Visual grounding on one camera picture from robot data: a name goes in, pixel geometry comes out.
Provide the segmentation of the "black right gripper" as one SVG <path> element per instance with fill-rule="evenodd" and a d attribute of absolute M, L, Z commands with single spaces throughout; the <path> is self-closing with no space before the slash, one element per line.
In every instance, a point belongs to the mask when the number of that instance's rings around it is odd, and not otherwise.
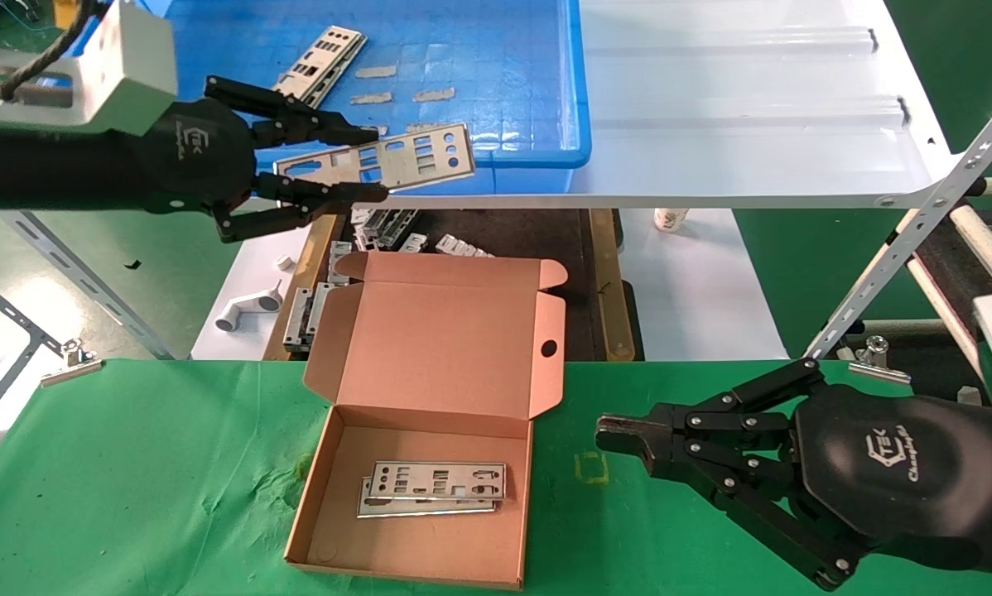
<path fill-rule="evenodd" d="M 871 551 L 939 570 L 992 574 L 992 410 L 935 397 L 877 397 L 825 387 L 798 359 L 693 405 L 659 402 L 642 416 L 604 414 L 599 449 L 639 457 L 651 478 L 682 483 L 824 591 L 857 570 L 864 550 L 780 506 L 790 467 L 742 449 L 776 449 L 795 408 L 806 490 Z"/>

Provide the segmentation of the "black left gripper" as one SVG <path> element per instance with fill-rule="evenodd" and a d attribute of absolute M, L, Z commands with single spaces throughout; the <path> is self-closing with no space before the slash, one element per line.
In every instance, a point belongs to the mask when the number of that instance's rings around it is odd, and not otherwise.
<path fill-rule="evenodd" d="M 359 147 L 377 141 L 378 129 L 349 124 L 341 113 L 321 112 L 277 90 L 214 75 L 207 78 L 205 97 L 175 102 L 135 139 L 145 191 L 142 210 L 149 214 L 213 212 L 219 240 L 239 243 L 304 228 L 322 216 L 347 215 L 356 204 L 388 198 L 390 189 L 380 184 L 327 185 L 255 175 L 255 148 L 311 141 Z M 247 124 L 236 113 L 257 120 Z"/>

